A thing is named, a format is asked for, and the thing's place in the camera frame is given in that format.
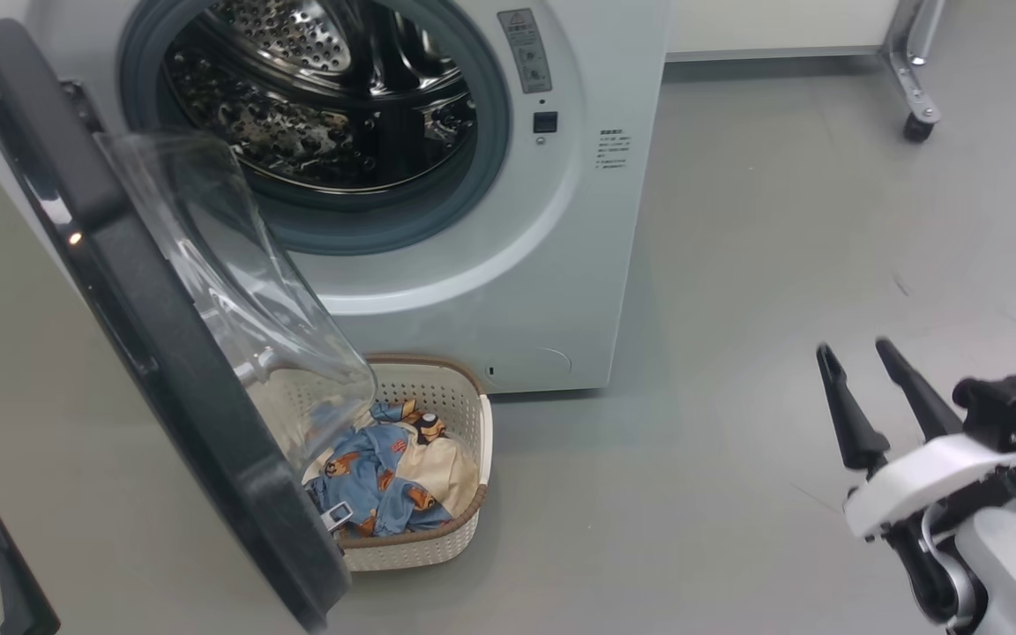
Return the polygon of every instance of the sticker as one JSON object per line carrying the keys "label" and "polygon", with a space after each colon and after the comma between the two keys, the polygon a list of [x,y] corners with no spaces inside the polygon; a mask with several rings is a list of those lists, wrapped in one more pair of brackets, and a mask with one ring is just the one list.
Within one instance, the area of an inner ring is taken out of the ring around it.
{"label": "sticker", "polygon": [[622,129],[598,131],[598,152],[593,158],[595,170],[617,170],[625,168],[630,161],[630,144],[633,137]]}
{"label": "sticker", "polygon": [[500,25],[508,37],[511,54],[516,60],[519,82],[524,92],[546,92],[552,89],[552,70],[548,68],[548,54],[544,52],[544,39],[531,9],[501,11]]}

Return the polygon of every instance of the open door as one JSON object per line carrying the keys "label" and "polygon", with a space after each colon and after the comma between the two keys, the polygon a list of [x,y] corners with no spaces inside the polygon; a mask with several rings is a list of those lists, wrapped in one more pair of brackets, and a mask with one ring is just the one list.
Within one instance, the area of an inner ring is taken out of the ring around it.
{"label": "open door", "polygon": [[[300,474],[319,444],[370,405],[370,367],[255,211],[249,225],[234,217],[215,237],[198,234],[205,228],[190,209],[145,213],[141,194],[126,186],[129,171],[110,167],[12,20],[0,20],[0,152],[25,211],[223,520],[300,625],[321,631],[351,576]],[[247,260],[214,249],[226,243]],[[295,381],[316,374],[333,392],[329,403],[300,405],[291,430],[271,425],[253,392],[283,367]]]}

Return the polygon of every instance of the woven basket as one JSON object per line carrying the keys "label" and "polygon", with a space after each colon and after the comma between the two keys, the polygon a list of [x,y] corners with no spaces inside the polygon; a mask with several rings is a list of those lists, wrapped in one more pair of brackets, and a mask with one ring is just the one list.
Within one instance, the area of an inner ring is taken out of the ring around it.
{"label": "woven basket", "polygon": [[[456,558],[477,533],[481,504],[492,469],[492,406],[477,379],[439,359],[407,357],[368,358],[378,378],[378,403],[407,398],[419,409],[436,412],[446,424],[446,435],[456,439],[479,466],[480,487],[466,510],[444,526],[381,538],[340,538],[343,562],[352,571],[384,571],[444,563]],[[306,480],[313,474],[306,474]]]}

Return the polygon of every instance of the brown basket rim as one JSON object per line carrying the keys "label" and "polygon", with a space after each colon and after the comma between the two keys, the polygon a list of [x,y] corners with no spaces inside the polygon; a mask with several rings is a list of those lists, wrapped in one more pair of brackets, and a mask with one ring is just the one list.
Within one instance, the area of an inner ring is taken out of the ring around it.
{"label": "brown basket rim", "polygon": [[[451,371],[456,371],[464,375],[468,382],[475,387],[478,395],[485,396],[485,387],[481,385],[480,379],[472,375],[471,371],[463,366],[455,365],[448,359],[425,358],[420,355],[368,355],[368,365],[410,365],[410,366],[443,366]],[[412,531],[411,533],[400,533],[398,535],[380,535],[374,538],[336,538],[335,544],[342,550],[370,550],[372,547],[394,547],[396,545],[411,545],[424,543],[427,539],[444,538],[453,531],[460,529],[464,523],[471,521],[477,511],[481,511],[481,505],[485,502],[485,495],[488,494],[489,486],[481,484],[477,487],[477,494],[472,495],[472,501],[464,508],[459,516],[453,518],[448,524],[441,525],[437,529],[430,531]]]}

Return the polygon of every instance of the washing machine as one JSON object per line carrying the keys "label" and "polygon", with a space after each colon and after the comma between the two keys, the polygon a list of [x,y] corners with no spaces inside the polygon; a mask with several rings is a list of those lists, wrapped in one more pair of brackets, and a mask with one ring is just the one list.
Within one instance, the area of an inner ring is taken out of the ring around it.
{"label": "washing machine", "polygon": [[85,125],[231,146],[357,350],[450,359],[491,392],[609,382],[669,0],[44,0],[24,15]]}

